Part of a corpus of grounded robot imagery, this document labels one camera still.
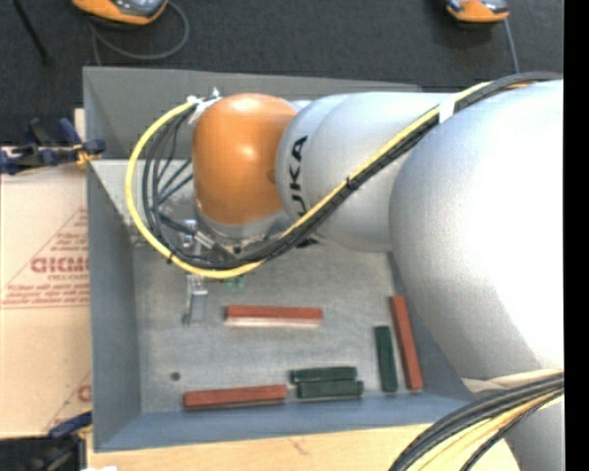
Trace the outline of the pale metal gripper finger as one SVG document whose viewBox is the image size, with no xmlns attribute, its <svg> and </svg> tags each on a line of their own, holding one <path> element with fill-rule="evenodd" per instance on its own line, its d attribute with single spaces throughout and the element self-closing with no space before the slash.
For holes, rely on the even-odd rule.
<svg viewBox="0 0 589 471">
<path fill-rule="evenodd" d="M 192 322 L 192 309 L 194 304 L 194 296 L 195 296 L 195 277 L 194 276 L 187 276 L 187 284 L 186 284 L 186 304 L 185 310 L 182 315 L 182 324 L 184 326 L 189 326 Z"/>
<path fill-rule="evenodd" d="M 194 281 L 194 319 L 202 320 L 208 298 L 208 288 L 205 280 L 197 276 Z"/>
</svg>

